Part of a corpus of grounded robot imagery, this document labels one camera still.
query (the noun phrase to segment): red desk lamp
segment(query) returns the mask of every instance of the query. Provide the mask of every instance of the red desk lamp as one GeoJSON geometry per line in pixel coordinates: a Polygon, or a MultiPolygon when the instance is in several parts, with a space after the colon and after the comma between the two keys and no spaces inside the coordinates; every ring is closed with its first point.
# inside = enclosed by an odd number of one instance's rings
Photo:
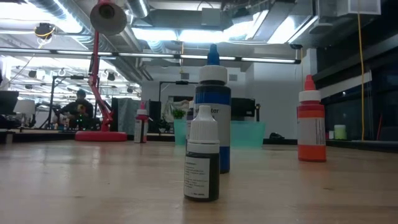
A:
{"type": "Polygon", "coordinates": [[[101,94],[96,88],[100,58],[98,57],[100,32],[106,35],[116,35],[123,31],[127,24],[124,11],[117,5],[107,1],[99,0],[90,14],[90,20],[95,28],[94,49],[92,56],[93,70],[88,84],[94,93],[95,100],[103,115],[101,131],[78,131],[75,135],[76,141],[127,141],[127,134],[122,132],[110,132],[109,125],[112,123],[113,111],[107,110],[101,94]]]}

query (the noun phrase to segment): white bottle cap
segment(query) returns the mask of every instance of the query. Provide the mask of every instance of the white bottle cap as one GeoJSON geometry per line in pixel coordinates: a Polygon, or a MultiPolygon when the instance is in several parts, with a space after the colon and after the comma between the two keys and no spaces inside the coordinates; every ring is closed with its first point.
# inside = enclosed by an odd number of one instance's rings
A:
{"type": "Polygon", "coordinates": [[[206,65],[200,69],[199,82],[216,80],[226,83],[228,81],[228,71],[219,65],[206,65]]]}
{"type": "Polygon", "coordinates": [[[137,115],[147,115],[147,110],[145,110],[145,109],[138,109],[138,110],[137,110],[137,115]]]}
{"type": "Polygon", "coordinates": [[[188,142],[219,144],[218,124],[211,115],[211,107],[199,106],[197,117],[191,122],[191,133],[188,142]]]}
{"type": "Polygon", "coordinates": [[[321,93],[318,90],[301,91],[298,94],[298,101],[321,101],[321,93]]]}

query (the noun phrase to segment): wooden tabletop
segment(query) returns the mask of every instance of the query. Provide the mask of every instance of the wooden tabletop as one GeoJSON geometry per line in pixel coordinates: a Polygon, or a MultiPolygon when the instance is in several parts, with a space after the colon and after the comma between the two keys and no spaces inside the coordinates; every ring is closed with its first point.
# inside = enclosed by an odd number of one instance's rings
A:
{"type": "Polygon", "coordinates": [[[295,146],[233,149],[220,199],[183,198],[184,147],[38,142],[0,146],[0,223],[397,223],[398,154],[295,146]]]}

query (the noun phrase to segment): plastic container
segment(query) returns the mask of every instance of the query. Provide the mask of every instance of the plastic container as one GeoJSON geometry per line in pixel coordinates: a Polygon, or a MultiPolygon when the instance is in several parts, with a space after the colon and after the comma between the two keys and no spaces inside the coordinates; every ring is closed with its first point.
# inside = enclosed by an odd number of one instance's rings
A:
{"type": "Polygon", "coordinates": [[[312,75],[307,75],[298,99],[301,103],[297,107],[298,159],[326,162],[325,107],[320,104],[321,95],[315,90],[312,75]]]}
{"type": "Polygon", "coordinates": [[[218,123],[220,139],[220,172],[229,172],[229,150],[231,135],[231,89],[225,86],[228,71],[219,66],[219,56],[215,44],[210,47],[208,65],[200,69],[199,86],[195,89],[193,116],[198,114],[201,105],[211,107],[211,115],[218,123]]]}
{"type": "Polygon", "coordinates": [[[174,119],[174,141],[176,146],[184,146],[187,136],[187,120],[174,119]]]}
{"type": "Polygon", "coordinates": [[[210,106],[201,105],[192,121],[184,167],[184,196],[189,200],[210,202],[220,192],[220,141],[217,121],[210,106]]]}
{"type": "Polygon", "coordinates": [[[266,124],[255,121],[231,121],[231,147],[262,147],[266,124]]]}
{"type": "Polygon", "coordinates": [[[141,102],[140,109],[137,110],[136,125],[134,127],[134,142],[145,143],[147,142],[148,133],[148,115],[145,110],[144,102],[141,102]]]}
{"type": "Polygon", "coordinates": [[[337,140],[347,140],[346,126],[343,124],[335,125],[335,139],[337,140]]]}

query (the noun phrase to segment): wooden table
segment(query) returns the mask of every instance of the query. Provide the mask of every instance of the wooden table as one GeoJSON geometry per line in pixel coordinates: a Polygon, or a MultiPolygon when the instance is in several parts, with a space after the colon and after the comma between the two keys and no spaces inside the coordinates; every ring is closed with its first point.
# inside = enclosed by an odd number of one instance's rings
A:
{"type": "Polygon", "coordinates": [[[220,199],[183,198],[183,147],[54,141],[0,146],[0,223],[397,223],[398,154],[233,149],[220,199]]]}

